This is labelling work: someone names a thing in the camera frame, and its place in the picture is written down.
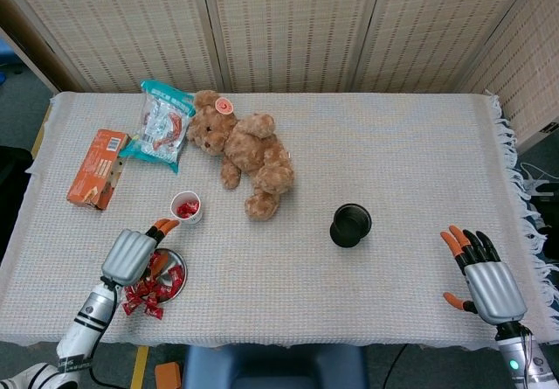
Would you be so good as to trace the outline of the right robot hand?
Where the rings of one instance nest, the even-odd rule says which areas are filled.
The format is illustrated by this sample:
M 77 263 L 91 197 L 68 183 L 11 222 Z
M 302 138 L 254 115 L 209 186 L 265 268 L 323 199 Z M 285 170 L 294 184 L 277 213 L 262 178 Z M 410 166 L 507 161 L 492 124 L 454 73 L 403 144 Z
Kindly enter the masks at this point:
M 463 300 L 444 292 L 444 299 L 455 309 L 476 314 L 494 326 L 519 322 L 528 308 L 493 242 L 481 231 L 472 233 L 454 225 L 440 236 L 459 266 L 471 295 L 469 300 Z

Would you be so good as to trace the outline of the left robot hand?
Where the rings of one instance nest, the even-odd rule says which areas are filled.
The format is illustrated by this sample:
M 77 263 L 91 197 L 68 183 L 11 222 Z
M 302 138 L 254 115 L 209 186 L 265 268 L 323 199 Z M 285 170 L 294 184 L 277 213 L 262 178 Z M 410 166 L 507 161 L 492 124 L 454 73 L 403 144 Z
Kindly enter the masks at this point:
M 158 245 L 178 225 L 175 219 L 159 219 L 145 233 L 124 229 L 101 266 L 101 276 L 122 287 L 135 284 Z

